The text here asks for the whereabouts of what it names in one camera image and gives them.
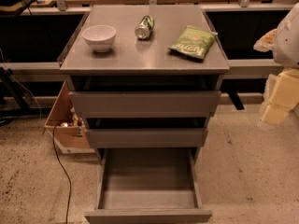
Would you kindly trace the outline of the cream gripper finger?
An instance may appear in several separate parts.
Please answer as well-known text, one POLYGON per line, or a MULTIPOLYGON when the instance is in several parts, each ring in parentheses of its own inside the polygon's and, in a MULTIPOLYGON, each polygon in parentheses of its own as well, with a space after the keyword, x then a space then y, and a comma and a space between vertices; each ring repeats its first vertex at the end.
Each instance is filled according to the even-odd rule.
POLYGON ((275 34, 276 34, 276 29, 267 32, 259 40, 256 41, 253 48, 260 52, 267 52, 269 50, 272 50, 274 47, 275 34))
POLYGON ((263 97, 260 121, 279 125, 299 104, 299 71, 287 68, 277 76, 270 74, 263 97))

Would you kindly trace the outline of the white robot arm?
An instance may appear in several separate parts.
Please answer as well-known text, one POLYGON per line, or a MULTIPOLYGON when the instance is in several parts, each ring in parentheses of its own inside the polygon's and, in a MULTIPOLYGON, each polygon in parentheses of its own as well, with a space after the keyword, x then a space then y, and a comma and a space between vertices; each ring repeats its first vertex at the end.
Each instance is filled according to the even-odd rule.
POLYGON ((299 3, 253 48, 260 52, 271 50, 274 62, 284 67, 276 77, 268 77, 260 117, 264 125, 277 126, 299 104, 299 3))

